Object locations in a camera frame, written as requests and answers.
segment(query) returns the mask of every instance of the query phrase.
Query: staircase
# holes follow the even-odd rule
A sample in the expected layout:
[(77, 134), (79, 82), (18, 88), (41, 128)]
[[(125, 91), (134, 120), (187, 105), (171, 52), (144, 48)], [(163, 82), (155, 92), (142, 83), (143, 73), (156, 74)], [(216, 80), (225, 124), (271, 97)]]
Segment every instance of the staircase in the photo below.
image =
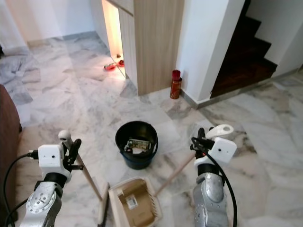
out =
[(245, 16), (246, 1), (232, 35), (211, 98), (270, 78), (277, 65), (264, 58), (271, 44), (255, 38), (260, 21)]

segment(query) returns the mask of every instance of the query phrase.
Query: black cable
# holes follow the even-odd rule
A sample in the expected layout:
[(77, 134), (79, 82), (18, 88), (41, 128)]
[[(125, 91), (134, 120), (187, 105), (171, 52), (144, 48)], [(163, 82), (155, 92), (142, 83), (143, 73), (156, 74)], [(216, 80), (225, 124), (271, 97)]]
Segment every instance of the black cable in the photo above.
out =
[[(194, 146), (196, 148), (198, 148), (197, 146), (197, 142), (200, 142), (200, 140), (198, 138), (195, 138), (195, 137), (192, 137), (191, 138), (191, 141), (193, 142)], [(220, 170), (222, 176), (224, 177), (225, 181), (226, 181), (226, 184), (227, 184), (227, 187), (228, 187), (228, 190), (230, 191), (231, 193), (231, 197), (232, 197), (232, 204), (233, 204), (233, 227), (237, 227), (237, 213), (238, 213), (238, 210), (237, 210), (237, 202), (236, 202), (236, 198), (235, 198), (235, 195), (233, 193), (233, 190), (232, 190), (232, 186), (231, 184), (229, 183), (229, 180), (225, 174), (225, 172), (222, 170), (222, 168), (220, 167), (220, 165), (214, 160), (213, 157), (211, 157), (207, 152), (203, 151), (202, 149), (199, 149), (203, 154), (205, 154)]]
[(28, 200), (28, 198), (26, 199), (26, 200), (24, 200), (24, 201), (22, 201), (21, 203), (19, 203), (7, 216), (6, 216), (6, 219), (5, 219), (5, 224), (4, 224), (4, 226), (5, 227), (9, 227), (9, 224), (8, 224), (8, 222), (9, 222), (9, 219), (10, 219), (10, 216), (17, 210), (17, 209), (19, 209), (24, 203), (26, 203), (27, 202), (27, 200)]
[[(12, 169), (12, 167), (14, 166), (14, 164), (24, 158), (24, 157), (29, 157), (29, 154), (25, 154), (25, 155), (21, 155), (19, 157), (17, 157), (9, 166), (9, 168), (7, 169), (6, 171), (6, 174), (5, 174), (5, 177), (4, 177), (4, 180), (3, 180), (3, 187), (2, 187), (2, 194), (3, 194), (3, 198), (4, 198), (4, 204), (5, 204), (5, 209), (7, 211), (7, 214), (10, 213), (10, 209), (9, 209), (9, 203), (8, 203), (8, 199), (6, 198), (6, 181), (8, 179), (8, 176), (9, 176), (9, 172), (10, 170)], [(12, 218), (9, 218), (10, 219), (10, 223), (12, 225), (12, 227), (15, 227), (15, 223), (14, 223), (14, 220)]]

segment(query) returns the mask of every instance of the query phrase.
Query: doorway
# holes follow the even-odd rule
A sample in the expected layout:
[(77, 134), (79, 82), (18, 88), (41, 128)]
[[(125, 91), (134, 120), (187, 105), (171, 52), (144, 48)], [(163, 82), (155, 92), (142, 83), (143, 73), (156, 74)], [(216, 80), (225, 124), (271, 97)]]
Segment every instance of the doorway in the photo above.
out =
[[(109, 51), (114, 62), (123, 60), (122, 38), (120, 30), (119, 11), (116, 6), (107, 0), (102, 0), (103, 13), (105, 19), (106, 33), (108, 38)], [(125, 68), (119, 67), (125, 76)]]

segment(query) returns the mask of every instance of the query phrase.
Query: sofa armrest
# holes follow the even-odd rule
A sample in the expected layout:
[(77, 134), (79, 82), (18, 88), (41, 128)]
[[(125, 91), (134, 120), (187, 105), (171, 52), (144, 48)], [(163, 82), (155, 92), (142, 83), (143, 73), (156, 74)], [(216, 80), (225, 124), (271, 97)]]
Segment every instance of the sofa armrest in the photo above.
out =
[[(0, 85), (0, 187), (5, 172), (17, 157), (20, 119), (17, 109), (3, 85)], [(16, 169), (12, 168), (6, 184), (9, 206), (15, 207)], [(0, 198), (0, 223), (4, 222), (6, 211), (3, 196)]]

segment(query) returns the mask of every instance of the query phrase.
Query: broom handle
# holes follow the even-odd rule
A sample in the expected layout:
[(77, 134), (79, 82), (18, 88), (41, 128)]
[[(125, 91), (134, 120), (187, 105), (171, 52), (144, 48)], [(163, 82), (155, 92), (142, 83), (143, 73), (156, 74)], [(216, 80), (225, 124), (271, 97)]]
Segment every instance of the broom handle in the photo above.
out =
[(86, 168), (86, 166), (85, 166), (84, 162), (82, 161), (82, 158), (80, 157), (79, 154), (78, 154), (76, 160), (77, 160), (77, 162), (78, 162), (79, 165), (83, 166), (82, 172), (84, 173), (85, 178), (87, 179), (88, 183), (90, 184), (90, 186), (94, 190), (94, 192), (95, 192), (96, 196), (98, 197), (99, 201), (102, 202), (102, 200), (103, 200), (102, 196), (101, 196), (101, 194), (100, 194), (100, 192), (99, 192), (99, 190), (98, 190), (95, 182), (91, 178), (91, 176), (89, 174), (89, 171), (87, 170), (87, 168)]
[(157, 190), (155, 197), (184, 169), (185, 166), (195, 157), (195, 153), (192, 153), (186, 160), (184, 160), (179, 167), (170, 175), (167, 181)]

